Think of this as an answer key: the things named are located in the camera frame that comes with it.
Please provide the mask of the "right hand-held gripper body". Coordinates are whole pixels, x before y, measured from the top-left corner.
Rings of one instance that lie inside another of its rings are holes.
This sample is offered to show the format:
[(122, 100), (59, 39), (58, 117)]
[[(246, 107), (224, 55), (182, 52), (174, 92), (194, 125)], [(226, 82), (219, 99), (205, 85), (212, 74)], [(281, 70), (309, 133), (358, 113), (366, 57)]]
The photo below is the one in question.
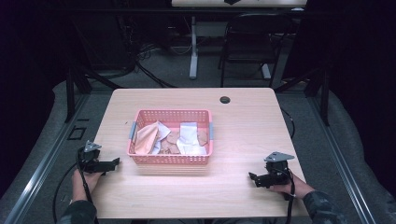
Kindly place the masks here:
[(290, 182), (290, 169), (288, 160), (292, 160), (293, 156), (282, 152), (273, 152), (267, 156), (265, 168), (267, 175), (263, 177), (263, 185), (269, 188), (274, 185), (287, 185)]

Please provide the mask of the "person's right hand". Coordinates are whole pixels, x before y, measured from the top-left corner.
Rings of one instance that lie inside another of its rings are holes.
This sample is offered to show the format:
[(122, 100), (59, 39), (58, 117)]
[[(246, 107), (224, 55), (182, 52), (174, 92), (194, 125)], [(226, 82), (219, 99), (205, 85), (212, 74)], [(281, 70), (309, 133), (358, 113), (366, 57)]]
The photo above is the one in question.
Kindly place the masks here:
[(293, 181), (287, 185), (274, 185), (269, 188), (273, 192), (289, 193), (293, 194), (297, 199), (303, 199), (308, 193), (314, 191), (314, 189), (306, 184), (297, 175), (293, 177)]

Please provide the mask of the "pink plastic basket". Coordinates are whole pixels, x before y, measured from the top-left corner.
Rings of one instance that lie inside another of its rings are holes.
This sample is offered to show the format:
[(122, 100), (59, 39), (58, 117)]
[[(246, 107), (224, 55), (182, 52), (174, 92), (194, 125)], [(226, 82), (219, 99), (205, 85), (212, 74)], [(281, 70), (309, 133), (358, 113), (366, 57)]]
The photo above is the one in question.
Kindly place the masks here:
[[(196, 122), (198, 132), (206, 132), (208, 144), (205, 155), (151, 154), (137, 155), (134, 152), (136, 134), (156, 121), (167, 126), (171, 132), (179, 132), (182, 122)], [(129, 135), (127, 155), (136, 164), (207, 164), (213, 152), (212, 115), (206, 109), (141, 109), (136, 115)]]

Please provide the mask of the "person's left hand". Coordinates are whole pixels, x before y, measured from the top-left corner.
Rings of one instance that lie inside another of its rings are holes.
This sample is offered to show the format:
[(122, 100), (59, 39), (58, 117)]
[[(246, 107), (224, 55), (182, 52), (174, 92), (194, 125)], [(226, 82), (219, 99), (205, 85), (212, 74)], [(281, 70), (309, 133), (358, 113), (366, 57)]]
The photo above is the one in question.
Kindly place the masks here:
[(83, 173), (76, 170), (72, 175), (72, 200), (76, 201), (87, 201), (87, 193), (84, 186), (88, 187), (89, 192), (93, 192), (95, 189), (101, 173)]

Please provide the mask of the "black folding chair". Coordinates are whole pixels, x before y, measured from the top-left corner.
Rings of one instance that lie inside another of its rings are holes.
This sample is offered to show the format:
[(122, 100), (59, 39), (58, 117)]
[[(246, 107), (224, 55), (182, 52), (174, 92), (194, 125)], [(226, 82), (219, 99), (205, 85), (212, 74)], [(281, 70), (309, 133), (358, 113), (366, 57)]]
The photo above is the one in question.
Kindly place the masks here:
[(292, 26), (292, 19), (284, 14), (243, 13), (229, 20), (218, 64), (220, 86), (226, 80), (226, 63), (258, 64), (259, 71), (265, 64), (271, 64), (269, 86), (272, 86), (282, 42)]

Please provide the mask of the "black metal stand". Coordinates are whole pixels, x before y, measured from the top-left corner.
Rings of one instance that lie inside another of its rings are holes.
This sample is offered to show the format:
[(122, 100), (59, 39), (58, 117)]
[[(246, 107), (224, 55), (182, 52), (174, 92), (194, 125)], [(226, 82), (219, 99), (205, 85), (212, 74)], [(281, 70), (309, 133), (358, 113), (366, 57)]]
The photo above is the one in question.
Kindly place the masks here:
[(315, 97), (320, 92), (319, 115), (326, 126), (329, 126), (328, 106), (330, 96), (330, 70), (327, 67), (317, 67), (300, 77), (295, 77), (286, 84), (275, 88), (275, 92), (283, 92), (297, 85), (303, 80), (308, 80), (304, 89), (306, 97)]
[(89, 64), (89, 60), (76, 27), (65, 32), (63, 47), (69, 68), (66, 74), (67, 116), (65, 119), (69, 122), (76, 113), (75, 88), (83, 94), (88, 94), (92, 87), (83, 71)]

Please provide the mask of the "aluminium rail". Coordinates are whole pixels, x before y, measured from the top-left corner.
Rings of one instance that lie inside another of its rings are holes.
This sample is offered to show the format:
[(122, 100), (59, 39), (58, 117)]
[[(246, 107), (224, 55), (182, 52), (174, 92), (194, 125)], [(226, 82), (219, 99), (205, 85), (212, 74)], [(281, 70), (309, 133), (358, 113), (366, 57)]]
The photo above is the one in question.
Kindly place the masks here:
[(74, 106), (75, 113), (65, 122), (67, 110), (63, 106), (66, 105), (66, 98), (61, 95), (55, 97), (49, 120), (26, 162), (0, 200), (0, 224), (21, 224), (62, 151), (67, 135), (72, 132), (77, 115), (89, 98), (89, 94), (80, 95)]
[(308, 97), (307, 102), (309, 103), (313, 114), (320, 126), (320, 129), (324, 132), (327, 142), (330, 145), (330, 153), (332, 155), (335, 167), (344, 183), (346, 191), (352, 201), (355, 211), (362, 224), (377, 224), (375, 217), (370, 210), (365, 198), (362, 195), (361, 188), (359, 187), (355, 177), (353, 176), (347, 161), (332, 133), (330, 126), (327, 126), (322, 120), (319, 112), (319, 104), (315, 98)]

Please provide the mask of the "peach cloth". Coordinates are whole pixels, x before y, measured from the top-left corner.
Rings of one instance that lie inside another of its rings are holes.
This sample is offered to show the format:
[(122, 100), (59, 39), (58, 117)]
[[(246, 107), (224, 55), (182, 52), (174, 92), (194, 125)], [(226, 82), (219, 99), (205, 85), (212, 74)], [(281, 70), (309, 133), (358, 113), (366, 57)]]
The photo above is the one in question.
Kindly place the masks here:
[(147, 155), (154, 148), (159, 137), (159, 124), (154, 122), (139, 130), (136, 134), (134, 152), (137, 155)]

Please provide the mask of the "white paper sheet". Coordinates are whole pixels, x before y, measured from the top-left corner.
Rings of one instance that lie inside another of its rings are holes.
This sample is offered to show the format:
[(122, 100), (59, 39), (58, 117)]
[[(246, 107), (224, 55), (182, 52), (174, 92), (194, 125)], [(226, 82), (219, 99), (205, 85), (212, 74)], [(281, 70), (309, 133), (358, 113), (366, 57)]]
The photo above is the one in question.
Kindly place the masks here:
[(205, 155), (205, 147), (198, 141), (196, 122), (182, 122), (179, 129), (177, 147), (182, 155)]

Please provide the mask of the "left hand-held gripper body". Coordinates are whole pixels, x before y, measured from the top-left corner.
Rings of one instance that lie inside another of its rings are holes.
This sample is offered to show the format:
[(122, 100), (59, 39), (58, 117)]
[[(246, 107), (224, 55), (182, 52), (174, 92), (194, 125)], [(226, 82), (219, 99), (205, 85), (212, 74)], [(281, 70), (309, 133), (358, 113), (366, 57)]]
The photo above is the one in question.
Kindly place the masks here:
[(106, 171), (105, 164), (98, 160), (100, 145), (88, 140), (77, 154), (78, 169), (85, 173), (103, 173)]

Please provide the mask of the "white crumpled paper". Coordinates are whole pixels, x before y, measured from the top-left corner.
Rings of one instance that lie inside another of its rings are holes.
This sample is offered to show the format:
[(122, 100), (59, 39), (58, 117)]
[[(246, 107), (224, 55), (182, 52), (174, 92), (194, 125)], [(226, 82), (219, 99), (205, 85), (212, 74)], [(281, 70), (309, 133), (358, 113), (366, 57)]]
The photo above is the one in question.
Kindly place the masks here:
[(156, 121), (155, 127), (158, 129), (156, 140), (154, 141), (153, 149), (151, 150), (151, 154), (159, 154), (162, 148), (162, 140), (168, 136), (171, 130), (163, 125), (161, 122)]

